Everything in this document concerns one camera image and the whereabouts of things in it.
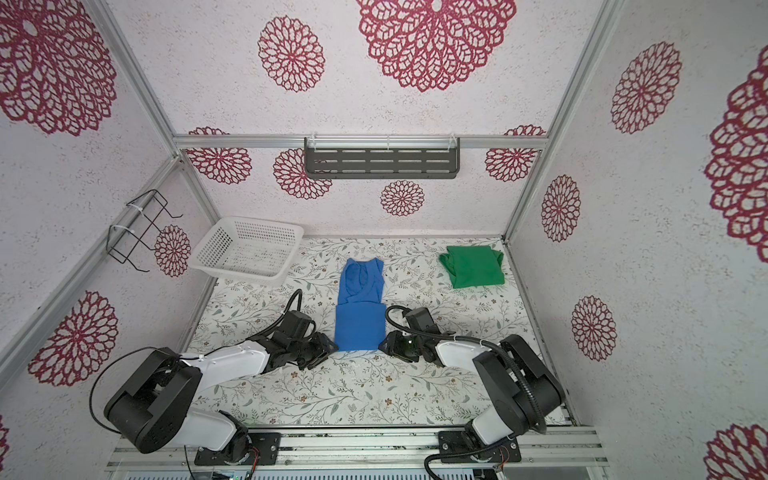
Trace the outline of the blue tank top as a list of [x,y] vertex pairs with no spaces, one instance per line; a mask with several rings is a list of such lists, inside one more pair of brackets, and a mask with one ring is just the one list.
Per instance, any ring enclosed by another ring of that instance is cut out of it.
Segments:
[[377,350],[386,336],[383,261],[349,259],[341,273],[334,342],[340,351]]

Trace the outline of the green tank top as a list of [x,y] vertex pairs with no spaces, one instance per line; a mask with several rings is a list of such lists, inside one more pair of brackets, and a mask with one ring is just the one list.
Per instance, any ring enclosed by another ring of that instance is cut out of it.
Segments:
[[503,285],[504,254],[490,246],[448,246],[438,257],[454,289]]

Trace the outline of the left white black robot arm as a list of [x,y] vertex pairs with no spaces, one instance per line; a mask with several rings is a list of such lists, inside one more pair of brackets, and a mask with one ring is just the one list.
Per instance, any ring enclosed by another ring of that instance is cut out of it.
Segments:
[[314,321],[292,310],[270,330],[207,354],[153,348],[111,397],[103,415],[141,453],[163,447],[198,447],[223,462],[242,461],[253,451],[249,429],[223,410],[192,406],[197,394],[242,377],[267,374],[287,364],[311,370],[339,347]]

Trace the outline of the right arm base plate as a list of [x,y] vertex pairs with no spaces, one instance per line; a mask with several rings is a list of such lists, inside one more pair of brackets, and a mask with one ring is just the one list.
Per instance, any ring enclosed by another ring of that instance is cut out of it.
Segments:
[[444,463],[519,463],[521,450],[514,436],[484,444],[469,431],[438,432],[440,460]]

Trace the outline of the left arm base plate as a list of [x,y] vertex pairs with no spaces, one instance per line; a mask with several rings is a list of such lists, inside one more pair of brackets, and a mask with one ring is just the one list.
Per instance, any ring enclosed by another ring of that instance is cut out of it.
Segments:
[[221,451],[206,448],[198,450],[195,466],[272,466],[277,462],[282,435],[277,432],[250,432],[237,434]]

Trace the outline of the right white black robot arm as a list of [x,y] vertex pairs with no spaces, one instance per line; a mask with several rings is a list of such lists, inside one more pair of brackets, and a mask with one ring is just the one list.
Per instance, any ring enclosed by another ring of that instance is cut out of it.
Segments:
[[529,431],[547,432],[546,416],[565,401],[559,380],[525,339],[511,334],[498,343],[443,333],[425,307],[392,305],[386,322],[394,328],[379,349],[408,363],[421,360],[475,375],[490,401],[469,421],[463,442],[469,449],[489,447]]

